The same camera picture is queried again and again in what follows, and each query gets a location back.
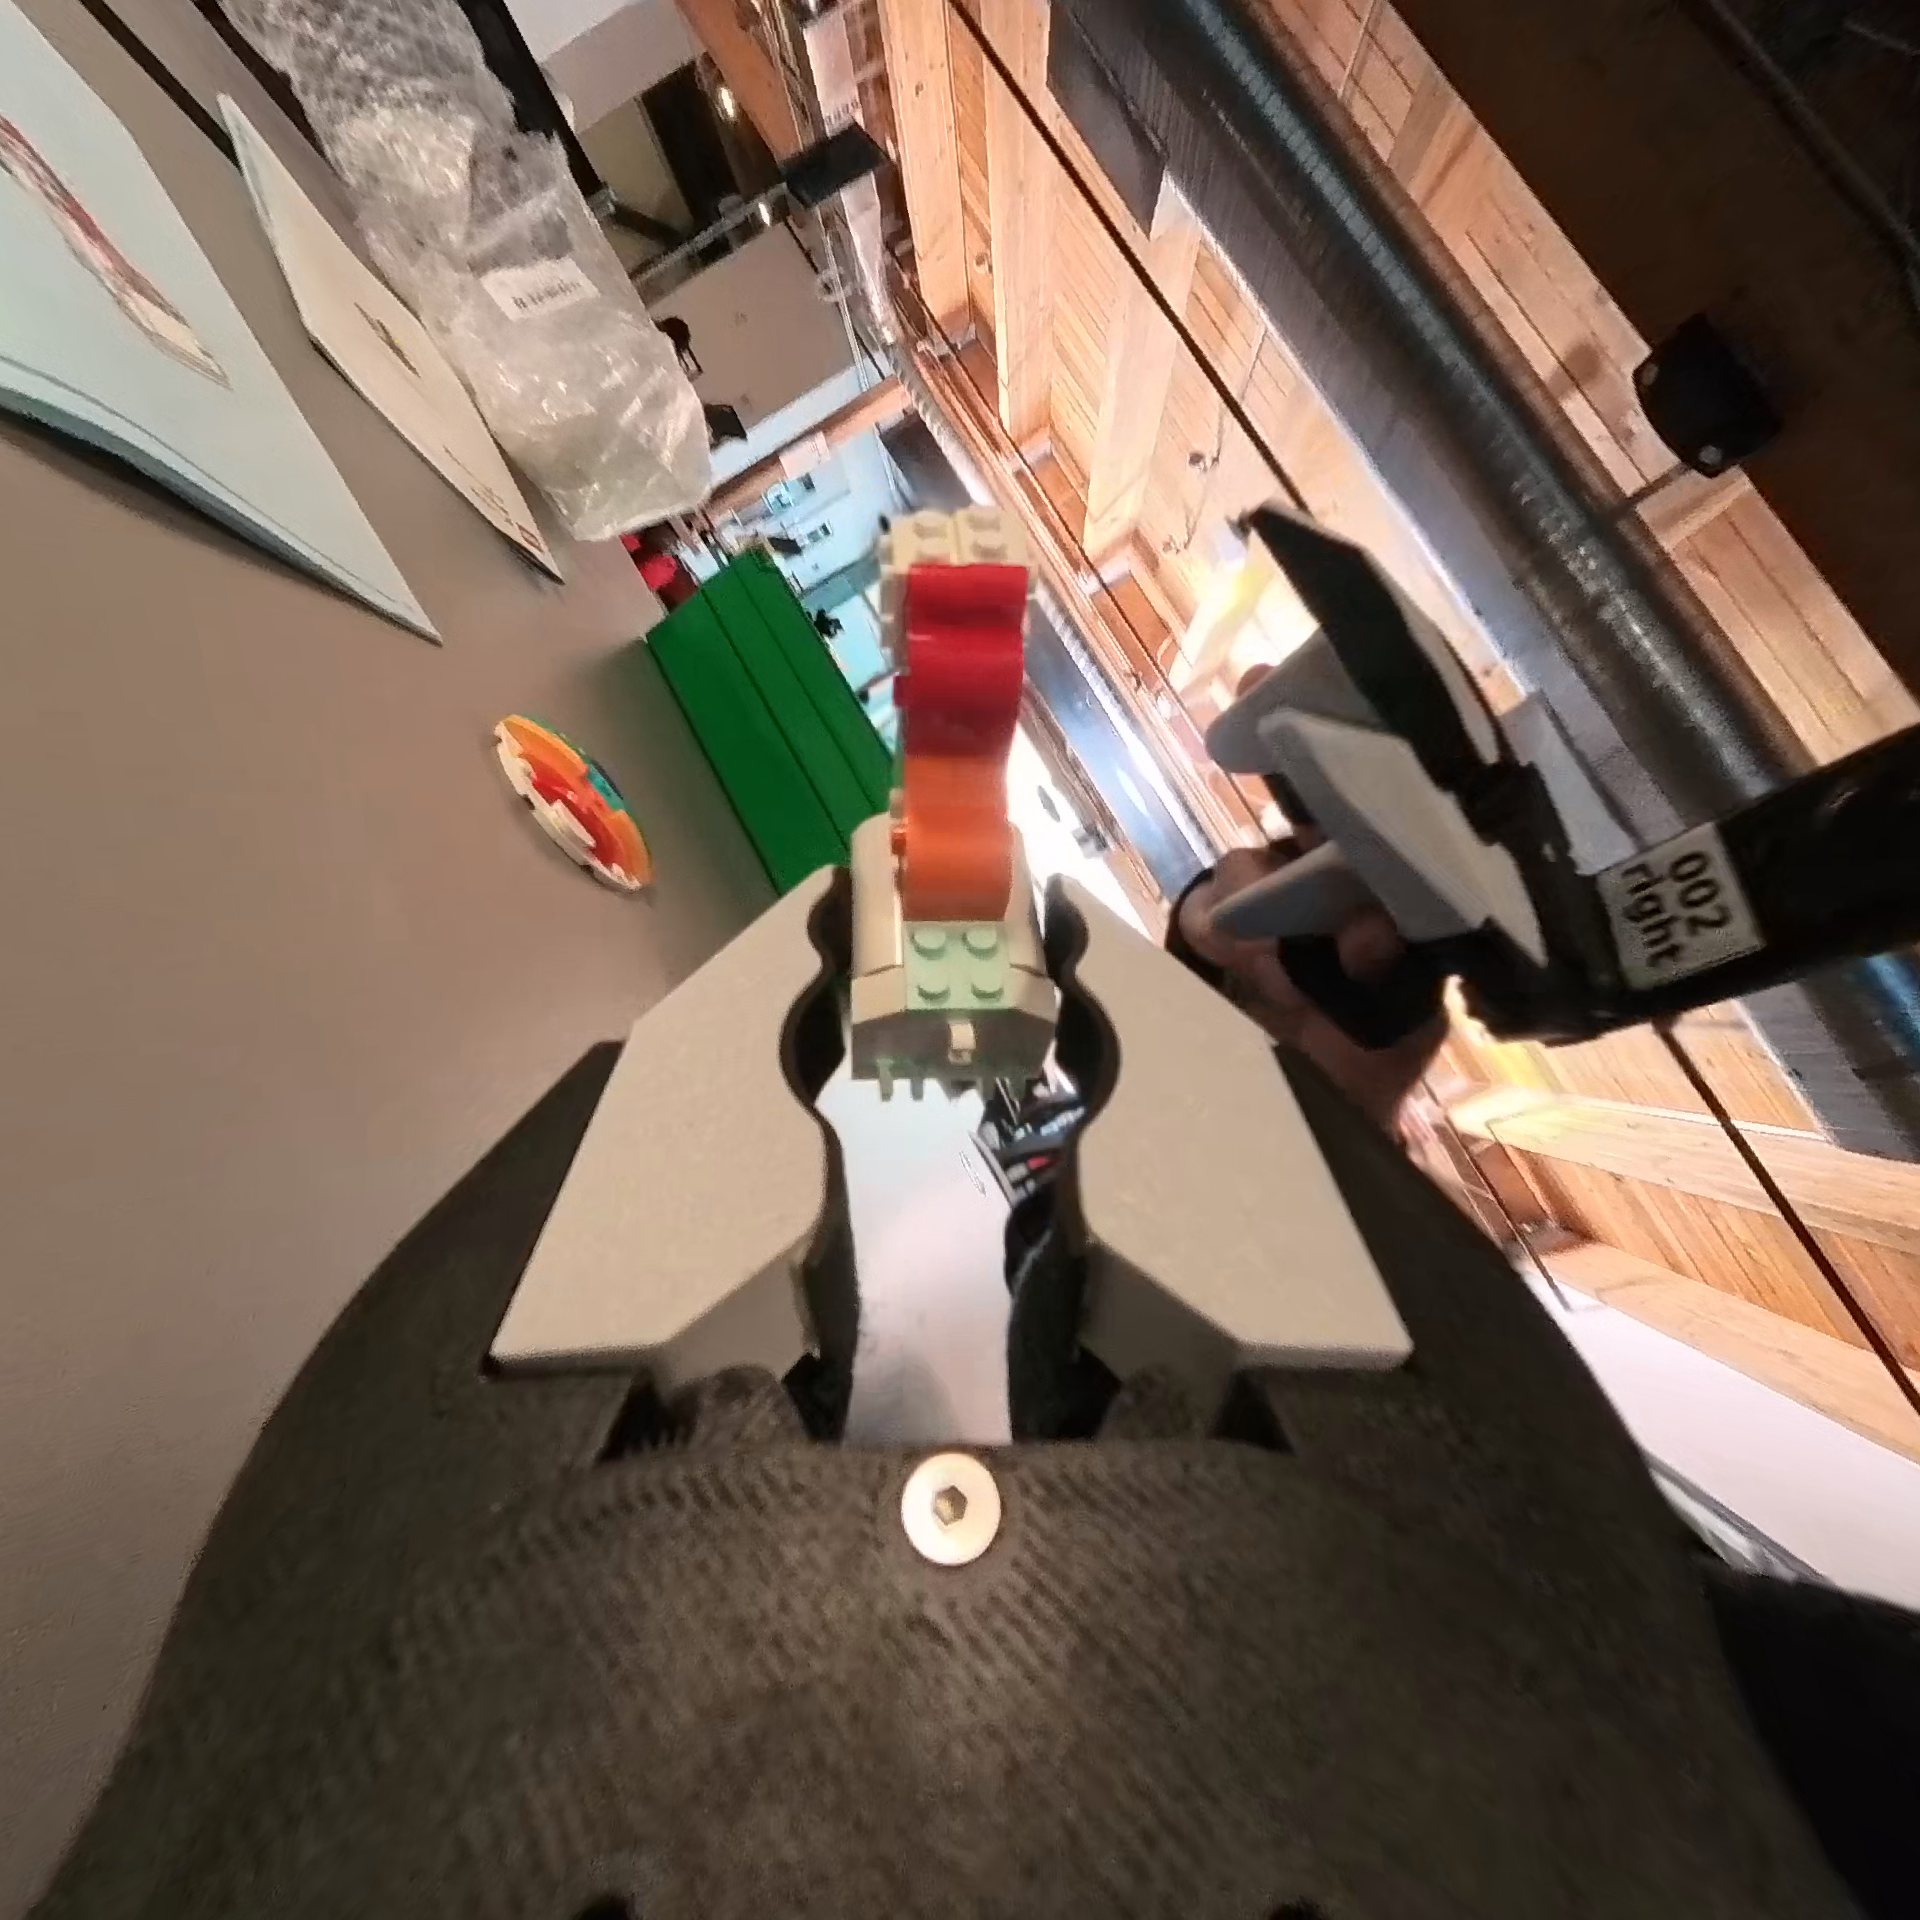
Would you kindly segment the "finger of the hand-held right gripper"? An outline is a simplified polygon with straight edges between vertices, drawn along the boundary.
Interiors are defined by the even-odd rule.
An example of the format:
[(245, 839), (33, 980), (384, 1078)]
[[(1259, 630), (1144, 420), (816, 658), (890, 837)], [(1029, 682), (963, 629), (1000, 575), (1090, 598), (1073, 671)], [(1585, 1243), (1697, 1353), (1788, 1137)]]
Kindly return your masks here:
[(1321, 833), (1296, 866), (1219, 898), (1219, 931), (1330, 938), (1371, 902), (1407, 945), (1497, 933), (1531, 964), (1547, 961), (1517, 860), (1472, 827), (1460, 797), (1343, 671), (1266, 675), (1209, 725), (1207, 750), (1231, 774), (1280, 779)]
[(1439, 623), (1355, 541), (1288, 507), (1250, 513), (1250, 546), (1313, 633), (1250, 685), (1250, 772), (1320, 793), (1505, 801), (1515, 761)]

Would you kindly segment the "rainbow round lego build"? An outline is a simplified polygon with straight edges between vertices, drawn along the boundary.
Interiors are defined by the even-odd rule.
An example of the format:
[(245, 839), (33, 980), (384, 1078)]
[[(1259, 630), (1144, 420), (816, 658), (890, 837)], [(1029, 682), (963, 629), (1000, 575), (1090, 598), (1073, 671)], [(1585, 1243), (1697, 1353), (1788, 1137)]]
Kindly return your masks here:
[(515, 797), (576, 868), (625, 897), (653, 885), (633, 809), (596, 758), (527, 713), (501, 717), (492, 739)]

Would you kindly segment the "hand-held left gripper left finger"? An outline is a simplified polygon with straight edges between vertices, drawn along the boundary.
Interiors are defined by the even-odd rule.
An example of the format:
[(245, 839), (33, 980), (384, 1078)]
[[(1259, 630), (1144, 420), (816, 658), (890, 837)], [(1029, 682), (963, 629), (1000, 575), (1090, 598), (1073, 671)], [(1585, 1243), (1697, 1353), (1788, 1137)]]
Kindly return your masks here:
[(629, 1363), (848, 1377), (858, 1269), (837, 1131), (850, 876), (808, 876), (641, 1018), (497, 1329), (504, 1372)]

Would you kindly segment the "light blue open instruction booklet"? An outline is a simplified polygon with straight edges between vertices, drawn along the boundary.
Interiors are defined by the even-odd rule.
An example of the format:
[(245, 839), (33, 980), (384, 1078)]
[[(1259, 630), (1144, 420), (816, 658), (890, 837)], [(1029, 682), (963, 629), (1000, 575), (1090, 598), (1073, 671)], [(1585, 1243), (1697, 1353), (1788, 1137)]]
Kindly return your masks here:
[(440, 639), (145, 150), (19, 4), (2, 4), (2, 401)]

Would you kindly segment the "green plastic bin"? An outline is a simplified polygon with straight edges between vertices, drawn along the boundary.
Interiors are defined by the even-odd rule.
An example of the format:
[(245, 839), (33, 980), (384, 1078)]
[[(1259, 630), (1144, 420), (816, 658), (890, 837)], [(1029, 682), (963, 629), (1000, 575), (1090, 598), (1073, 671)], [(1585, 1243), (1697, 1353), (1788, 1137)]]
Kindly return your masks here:
[(740, 554), (644, 646), (776, 893), (845, 866), (896, 757), (776, 561)]

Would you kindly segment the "metal duct pipe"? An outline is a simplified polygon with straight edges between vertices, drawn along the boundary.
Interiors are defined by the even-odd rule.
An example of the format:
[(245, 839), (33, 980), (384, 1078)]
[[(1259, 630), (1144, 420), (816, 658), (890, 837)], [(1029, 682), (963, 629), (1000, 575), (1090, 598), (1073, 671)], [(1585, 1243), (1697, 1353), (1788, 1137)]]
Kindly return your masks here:
[(1629, 809), (1741, 801), (1869, 742), (1859, 694), (1797, 689), (1714, 619), (1279, 29), (1183, 11), (1234, 266), (1597, 782)]

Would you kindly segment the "black ceiling fixture box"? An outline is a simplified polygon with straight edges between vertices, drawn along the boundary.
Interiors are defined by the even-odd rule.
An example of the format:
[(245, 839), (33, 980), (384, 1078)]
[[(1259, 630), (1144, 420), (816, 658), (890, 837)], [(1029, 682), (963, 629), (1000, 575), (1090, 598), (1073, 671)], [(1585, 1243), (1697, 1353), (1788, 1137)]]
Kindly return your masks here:
[(1650, 345), (1632, 385), (1652, 435), (1701, 478), (1745, 466), (1785, 431), (1785, 414), (1761, 372), (1706, 313)]

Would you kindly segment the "person's right hand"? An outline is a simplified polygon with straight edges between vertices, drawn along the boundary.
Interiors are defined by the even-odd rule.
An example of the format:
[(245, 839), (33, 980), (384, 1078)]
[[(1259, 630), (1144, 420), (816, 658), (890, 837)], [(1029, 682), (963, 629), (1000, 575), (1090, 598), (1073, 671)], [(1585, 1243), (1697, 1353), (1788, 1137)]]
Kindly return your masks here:
[(1301, 1051), (1354, 1107), (1417, 1157), (1432, 1126), (1421, 1116), (1409, 1117), (1409, 1103), (1447, 1042), (1449, 1011), (1440, 1006), (1395, 1047), (1361, 1047), (1296, 993), (1274, 945), (1239, 942), (1213, 923), (1220, 898), (1305, 858), (1321, 841), (1323, 835), (1305, 826), (1276, 843), (1223, 855), (1173, 905), (1165, 949), (1237, 1004), (1274, 1042)]

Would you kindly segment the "red and white lego model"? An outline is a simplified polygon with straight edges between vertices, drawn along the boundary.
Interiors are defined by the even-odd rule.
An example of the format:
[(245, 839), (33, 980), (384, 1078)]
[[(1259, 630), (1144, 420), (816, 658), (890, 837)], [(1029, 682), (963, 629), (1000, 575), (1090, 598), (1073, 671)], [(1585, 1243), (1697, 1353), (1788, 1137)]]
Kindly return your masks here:
[(1032, 1086), (1060, 1002), (1010, 811), (1024, 530), (997, 507), (914, 513), (879, 565), (899, 754), (850, 843), (848, 1070), (881, 1098)]

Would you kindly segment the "clear plastic bag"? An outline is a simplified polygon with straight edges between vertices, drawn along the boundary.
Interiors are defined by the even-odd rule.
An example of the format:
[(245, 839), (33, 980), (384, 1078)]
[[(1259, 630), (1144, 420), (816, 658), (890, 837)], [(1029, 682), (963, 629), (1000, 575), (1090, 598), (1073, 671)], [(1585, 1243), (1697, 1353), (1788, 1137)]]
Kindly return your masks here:
[(584, 540), (700, 509), (705, 405), (573, 182), (519, 125), (460, 4), (261, 9), (368, 252), (512, 461)]

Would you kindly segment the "white instruction booklet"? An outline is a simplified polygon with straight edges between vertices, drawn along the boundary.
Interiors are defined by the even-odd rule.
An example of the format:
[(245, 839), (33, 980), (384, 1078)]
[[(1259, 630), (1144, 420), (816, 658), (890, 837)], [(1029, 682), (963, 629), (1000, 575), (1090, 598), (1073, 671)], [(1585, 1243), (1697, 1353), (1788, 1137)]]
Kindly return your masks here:
[(220, 111), (308, 343), (455, 497), (563, 583), (506, 455), (429, 332), (336, 233), (239, 100), (220, 97)]

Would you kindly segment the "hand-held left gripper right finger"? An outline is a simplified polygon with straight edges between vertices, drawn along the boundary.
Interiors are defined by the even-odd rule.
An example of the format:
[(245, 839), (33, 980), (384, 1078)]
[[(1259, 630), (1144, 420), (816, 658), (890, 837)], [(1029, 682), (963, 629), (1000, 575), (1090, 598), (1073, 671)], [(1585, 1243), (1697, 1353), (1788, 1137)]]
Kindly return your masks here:
[(1115, 1377), (1395, 1372), (1411, 1335), (1266, 1034), (1065, 876), (1047, 885), (1087, 1243), (1082, 1333)]

